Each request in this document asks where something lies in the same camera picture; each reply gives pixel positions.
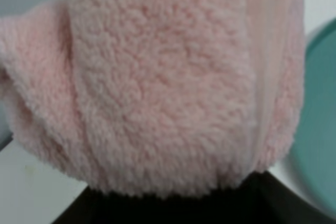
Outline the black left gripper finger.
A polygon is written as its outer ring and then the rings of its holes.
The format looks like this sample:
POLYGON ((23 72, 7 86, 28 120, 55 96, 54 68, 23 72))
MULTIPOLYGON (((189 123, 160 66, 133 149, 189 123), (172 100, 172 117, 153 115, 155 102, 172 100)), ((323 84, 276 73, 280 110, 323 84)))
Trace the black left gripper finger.
POLYGON ((335 223, 270 173, 203 198, 103 195, 86 188, 55 223, 335 223))

